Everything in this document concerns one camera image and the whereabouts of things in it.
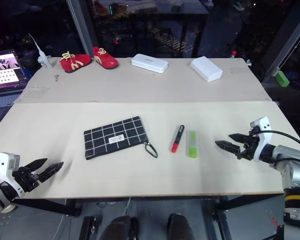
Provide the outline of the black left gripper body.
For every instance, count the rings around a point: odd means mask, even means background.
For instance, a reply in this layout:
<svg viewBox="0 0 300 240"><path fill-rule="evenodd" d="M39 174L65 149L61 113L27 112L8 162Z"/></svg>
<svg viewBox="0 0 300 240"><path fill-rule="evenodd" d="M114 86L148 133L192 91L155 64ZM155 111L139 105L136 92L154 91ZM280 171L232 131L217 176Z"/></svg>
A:
<svg viewBox="0 0 300 240"><path fill-rule="evenodd" d="M31 192L40 185L38 175L33 174L33 170L29 167L20 167L12 172L12 176L24 192Z"/></svg>

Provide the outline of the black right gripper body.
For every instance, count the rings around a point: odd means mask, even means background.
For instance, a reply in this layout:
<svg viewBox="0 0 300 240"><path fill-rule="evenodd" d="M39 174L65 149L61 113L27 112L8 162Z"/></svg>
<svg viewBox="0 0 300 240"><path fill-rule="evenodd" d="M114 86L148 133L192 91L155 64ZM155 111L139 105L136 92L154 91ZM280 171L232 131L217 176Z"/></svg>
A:
<svg viewBox="0 0 300 240"><path fill-rule="evenodd" d="M246 159L251 161L254 159L254 155L259 145L260 138L257 135L253 134L249 134L247 136L250 136L250 141L248 143L243 143L244 150L237 155L237 158L239 160Z"/></svg>

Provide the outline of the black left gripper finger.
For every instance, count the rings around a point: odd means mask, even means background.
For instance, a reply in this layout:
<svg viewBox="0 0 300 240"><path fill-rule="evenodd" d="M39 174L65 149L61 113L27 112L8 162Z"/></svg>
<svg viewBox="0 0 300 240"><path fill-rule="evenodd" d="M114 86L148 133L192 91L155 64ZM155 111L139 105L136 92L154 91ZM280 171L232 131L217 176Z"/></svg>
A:
<svg viewBox="0 0 300 240"><path fill-rule="evenodd" d="M42 173L38 175L38 180L41 183L44 183L49 178L54 176L63 166L63 162L58 162L50 165L48 168L46 168Z"/></svg>
<svg viewBox="0 0 300 240"><path fill-rule="evenodd" d="M43 164L47 160L48 160L47 158L40 158L40 159L36 159L36 160L30 162L29 164L24 166L24 172L28 174L28 173L32 173L32 172L38 170L40 167L43 166Z"/></svg>

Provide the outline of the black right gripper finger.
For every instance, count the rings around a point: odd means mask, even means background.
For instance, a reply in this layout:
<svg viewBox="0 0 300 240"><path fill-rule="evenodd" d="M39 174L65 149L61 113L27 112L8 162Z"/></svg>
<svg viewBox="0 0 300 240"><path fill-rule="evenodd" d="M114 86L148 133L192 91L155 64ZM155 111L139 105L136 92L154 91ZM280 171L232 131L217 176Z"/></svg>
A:
<svg viewBox="0 0 300 240"><path fill-rule="evenodd" d="M234 140L235 142L241 143L241 144L246 144L250 141L250 136L249 135L244 135L241 133L233 133L230 134L229 137Z"/></svg>
<svg viewBox="0 0 300 240"><path fill-rule="evenodd" d="M238 145L235 145L226 140L216 140L215 144L222 150L229 153L241 153L241 148Z"/></svg>

